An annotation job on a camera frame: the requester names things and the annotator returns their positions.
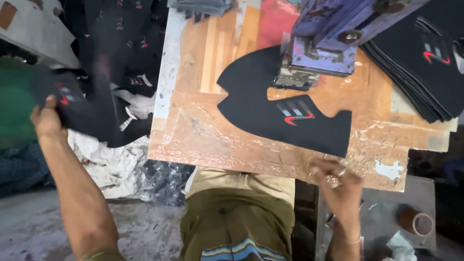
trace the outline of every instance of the plastic sheet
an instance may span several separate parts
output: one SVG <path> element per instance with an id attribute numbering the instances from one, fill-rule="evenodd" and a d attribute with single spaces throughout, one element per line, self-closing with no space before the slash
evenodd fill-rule
<path id="1" fill-rule="evenodd" d="M 185 196 L 181 192 L 195 166 L 148 160 L 136 169 L 137 196 L 145 202 L 177 207 L 184 204 Z"/>
<path id="2" fill-rule="evenodd" d="M 254 51 L 248 48 L 250 46 L 257 49 L 256 42 L 263 42 L 259 40 L 260 35 L 282 41 L 282 35 L 291 31 L 290 27 L 285 32 L 266 30 L 257 33 L 257 25 L 268 13 L 264 15 L 262 5 L 261 12 L 251 7 L 250 1 L 247 1 L 249 5 L 244 9 L 239 40 L 233 42 L 231 53 L 220 48 L 221 44 L 228 44 L 221 40 L 221 35 L 230 23 L 236 25 L 239 18 L 237 11 L 231 10 L 224 17 L 196 25 L 187 22 L 180 38 L 179 53 L 170 53 L 166 57 L 166 60 L 173 60 L 174 56 L 179 55 L 178 62 L 175 65 L 161 65 L 161 71 L 164 66 L 173 66 L 176 70 L 178 66 L 178 71 L 175 78 L 172 75 L 174 69 L 160 75 L 160 79 L 174 78 L 175 89 L 170 101 L 162 103 L 163 106 L 169 104 L 168 117 L 153 119 L 148 157 L 226 170 L 288 176 L 314 183 L 312 174 L 306 169 L 308 161 L 313 157 L 337 158 L 246 133 L 228 122 L 217 108 L 227 93 L 220 90 L 213 93 L 201 91 L 204 78 L 211 76 L 210 81 L 215 82 L 222 72 L 222 65 L 229 59 Z M 175 28 L 175 19 L 175 14 L 170 13 L 167 35 L 170 31 L 179 30 Z M 218 36 L 212 38 L 211 47 L 207 45 L 210 31 Z M 227 39 L 228 33 L 225 33 L 224 39 Z M 280 44 L 270 40 L 264 43 Z M 178 40 L 166 37 L 166 45 L 176 44 L 179 44 Z M 204 66 L 206 63 L 216 66 Z M 364 177 L 365 187 L 402 191 L 409 149 L 446 151 L 449 131 L 456 130 L 457 122 L 429 124 L 421 119 L 398 94 L 391 79 L 364 53 L 358 52 L 355 66 L 352 76 L 323 77 L 318 86 L 308 92 L 269 89 L 268 99 L 307 94 L 327 117 L 333 117 L 340 110 L 351 110 L 353 118 L 348 155 L 342 162 Z M 163 88 L 163 85 L 159 85 L 158 92 L 162 94 Z"/>

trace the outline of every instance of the hand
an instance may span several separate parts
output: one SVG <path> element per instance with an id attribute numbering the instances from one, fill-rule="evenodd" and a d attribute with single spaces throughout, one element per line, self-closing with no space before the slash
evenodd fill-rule
<path id="1" fill-rule="evenodd" d="M 39 141 L 46 137 L 52 139 L 62 137 L 67 139 L 68 137 L 68 131 L 61 125 L 55 110 L 56 105 L 56 96 L 50 95 L 47 97 L 45 107 L 42 110 L 40 110 L 39 106 L 36 106 L 32 111 L 31 121 L 34 124 Z"/>
<path id="2" fill-rule="evenodd" d="M 319 188 L 330 210 L 343 228 L 349 241 L 356 241 L 360 236 L 359 205 L 362 195 L 362 179 L 346 169 L 337 161 L 313 159 L 310 163 L 312 173 L 316 174 Z M 335 176 L 340 185 L 332 188 L 326 176 Z"/>

